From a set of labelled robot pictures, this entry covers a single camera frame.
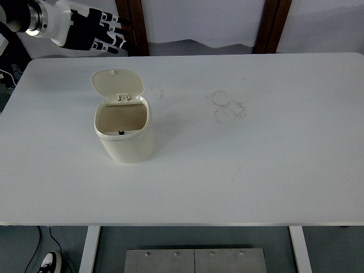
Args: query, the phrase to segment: table leg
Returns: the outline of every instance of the table leg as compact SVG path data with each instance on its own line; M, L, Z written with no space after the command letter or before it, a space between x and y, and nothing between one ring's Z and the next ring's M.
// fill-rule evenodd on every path
M289 232L291 233L298 272L312 273L302 226L290 226Z
M79 273L92 273L95 262L100 226L89 226Z

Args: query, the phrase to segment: open lid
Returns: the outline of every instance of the open lid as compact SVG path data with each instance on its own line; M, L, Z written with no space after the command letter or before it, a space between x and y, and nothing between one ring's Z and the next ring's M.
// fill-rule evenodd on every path
M142 79L126 69L108 69L96 72L91 78L93 87L105 97L128 94L135 98L144 92Z

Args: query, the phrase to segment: lid hinge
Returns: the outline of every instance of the lid hinge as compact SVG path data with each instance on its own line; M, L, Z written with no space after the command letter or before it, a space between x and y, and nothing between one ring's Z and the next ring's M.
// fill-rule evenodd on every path
M129 97L129 94L118 94L118 101L119 102L123 102L124 101L129 101L130 100L130 97Z

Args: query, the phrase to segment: wooden frame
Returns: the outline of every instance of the wooden frame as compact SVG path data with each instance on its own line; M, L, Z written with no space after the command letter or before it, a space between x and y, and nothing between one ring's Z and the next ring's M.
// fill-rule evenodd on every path
M146 26L141 0L115 0L121 18L131 21L130 26L123 27L130 34L125 40L135 49L128 50L129 56L149 56Z
M292 0L266 0L254 54L276 53Z

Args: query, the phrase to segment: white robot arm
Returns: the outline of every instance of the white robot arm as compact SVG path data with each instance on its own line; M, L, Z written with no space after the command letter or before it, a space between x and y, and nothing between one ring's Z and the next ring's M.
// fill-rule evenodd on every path
M0 22L13 32L49 38L68 49L116 54L119 48L132 47L121 37L129 34L121 28L130 24L128 20L66 0L55 5L41 0L0 0Z

